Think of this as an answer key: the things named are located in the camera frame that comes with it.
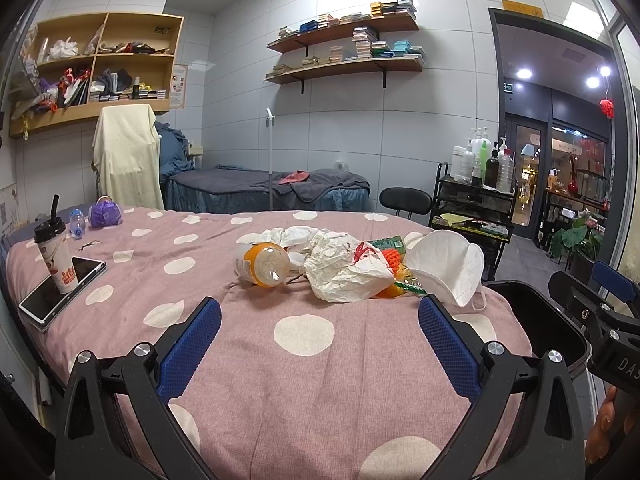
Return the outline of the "person's right hand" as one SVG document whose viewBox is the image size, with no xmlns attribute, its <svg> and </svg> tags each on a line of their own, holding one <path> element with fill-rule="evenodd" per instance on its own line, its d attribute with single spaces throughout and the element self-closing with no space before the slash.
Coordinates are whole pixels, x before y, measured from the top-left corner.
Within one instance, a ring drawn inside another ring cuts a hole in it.
<svg viewBox="0 0 640 480">
<path fill-rule="evenodd" d="M 617 396 L 617 388 L 609 386 L 606 397 L 599 408 L 596 422 L 589 431 L 585 444 L 585 458 L 588 465 L 594 464 L 603 458 L 610 448 L 610 432 L 614 422 L 620 422 L 616 415 L 614 401 Z"/>
</svg>

